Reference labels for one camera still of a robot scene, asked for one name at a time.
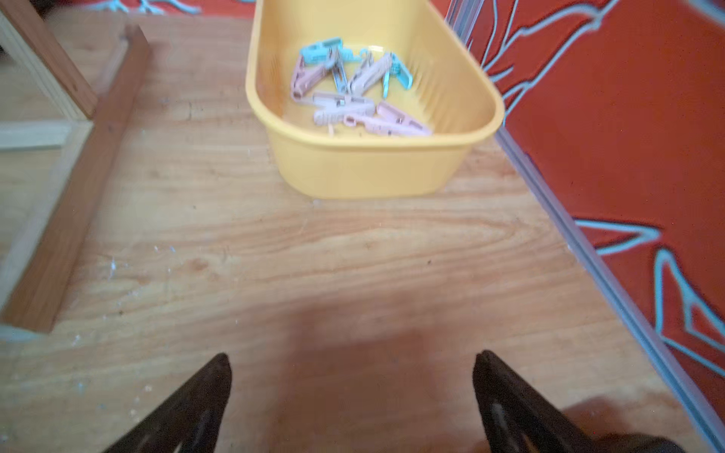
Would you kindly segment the wooden hanging rack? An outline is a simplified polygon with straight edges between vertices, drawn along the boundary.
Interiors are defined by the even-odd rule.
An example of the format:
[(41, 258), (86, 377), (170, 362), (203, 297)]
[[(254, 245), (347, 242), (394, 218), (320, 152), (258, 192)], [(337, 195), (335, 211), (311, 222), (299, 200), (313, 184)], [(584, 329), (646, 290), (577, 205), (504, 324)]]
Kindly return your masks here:
[(1, 46), (64, 116), (1, 126), (2, 150), (60, 151), (1, 265), (1, 338), (20, 342), (55, 324), (152, 51), (143, 30), (127, 26), (96, 90), (28, 1), (2, 2)]

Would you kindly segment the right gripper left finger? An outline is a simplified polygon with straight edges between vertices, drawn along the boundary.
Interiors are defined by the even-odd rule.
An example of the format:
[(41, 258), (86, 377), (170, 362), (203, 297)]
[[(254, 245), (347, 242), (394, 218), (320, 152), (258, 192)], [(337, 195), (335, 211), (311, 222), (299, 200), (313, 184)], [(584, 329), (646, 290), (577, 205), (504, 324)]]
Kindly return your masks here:
[(232, 370), (215, 355), (108, 452), (213, 452), (230, 400)]

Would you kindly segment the yellow plastic tray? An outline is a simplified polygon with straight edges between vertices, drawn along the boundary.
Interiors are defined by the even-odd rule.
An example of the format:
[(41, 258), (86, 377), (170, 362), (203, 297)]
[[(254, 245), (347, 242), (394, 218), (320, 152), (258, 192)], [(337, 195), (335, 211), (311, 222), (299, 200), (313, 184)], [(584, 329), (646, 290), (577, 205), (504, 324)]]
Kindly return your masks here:
[[(362, 56), (336, 58), (332, 71), (300, 102), (293, 70), (305, 46), (339, 37)], [(349, 81), (366, 54), (395, 53), (413, 75), (406, 91), (395, 77), (362, 96)], [(451, 179), (476, 143), (502, 125), (498, 89), (429, 1), (261, 1), (256, 6), (245, 81), (247, 100), (264, 124), (282, 178), (306, 196), (361, 199), (430, 194)], [(349, 113), (372, 116), (384, 101), (432, 136), (379, 136), (345, 126)]]

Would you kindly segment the mint green clothespin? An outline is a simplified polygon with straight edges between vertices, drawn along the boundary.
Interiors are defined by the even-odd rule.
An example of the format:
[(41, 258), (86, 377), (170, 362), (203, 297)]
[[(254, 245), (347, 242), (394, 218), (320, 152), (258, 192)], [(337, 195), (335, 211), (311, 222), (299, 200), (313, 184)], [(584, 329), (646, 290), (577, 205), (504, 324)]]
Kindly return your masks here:
[(312, 43), (300, 49), (299, 54), (307, 65), (313, 65), (327, 60), (334, 50), (337, 51), (343, 62), (360, 62), (363, 58), (345, 47), (343, 40), (339, 37)]

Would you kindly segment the beige clothespin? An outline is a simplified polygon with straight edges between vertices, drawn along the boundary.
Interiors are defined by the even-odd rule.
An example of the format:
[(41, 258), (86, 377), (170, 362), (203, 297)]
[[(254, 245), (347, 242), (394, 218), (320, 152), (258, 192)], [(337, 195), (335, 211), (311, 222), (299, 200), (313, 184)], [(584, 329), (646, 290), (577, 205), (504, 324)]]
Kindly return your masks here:
[(383, 54), (378, 60), (372, 54), (366, 54), (361, 66), (349, 81), (349, 93), (352, 96), (362, 96), (389, 72), (392, 65), (393, 56), (390, 53)]

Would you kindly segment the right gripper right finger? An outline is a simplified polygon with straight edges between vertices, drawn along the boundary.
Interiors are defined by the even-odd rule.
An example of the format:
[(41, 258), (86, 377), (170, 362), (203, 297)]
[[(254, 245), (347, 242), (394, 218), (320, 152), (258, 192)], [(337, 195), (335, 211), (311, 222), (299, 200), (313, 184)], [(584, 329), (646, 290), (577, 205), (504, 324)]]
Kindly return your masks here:
[(594, 439), (574, 425), (491, 350), (476, 356), (472, 382), (492, 452), (681, 452), (664, 437)]

